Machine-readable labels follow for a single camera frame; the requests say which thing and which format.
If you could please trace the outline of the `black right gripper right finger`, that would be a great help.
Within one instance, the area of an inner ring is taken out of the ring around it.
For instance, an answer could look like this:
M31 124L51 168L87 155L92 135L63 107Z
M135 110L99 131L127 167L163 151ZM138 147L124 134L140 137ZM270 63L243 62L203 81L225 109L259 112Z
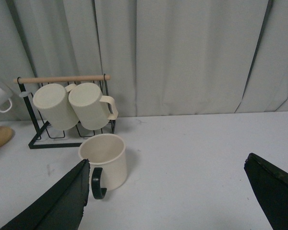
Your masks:
M244 170L272 229L288 230L288 173L254 153Z

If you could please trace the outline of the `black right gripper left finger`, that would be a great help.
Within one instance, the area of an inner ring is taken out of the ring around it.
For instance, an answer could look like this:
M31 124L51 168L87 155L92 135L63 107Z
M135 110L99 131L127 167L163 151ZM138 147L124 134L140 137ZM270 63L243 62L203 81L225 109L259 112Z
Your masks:
M82 160L2 230L76 230L89 194L88 160Z

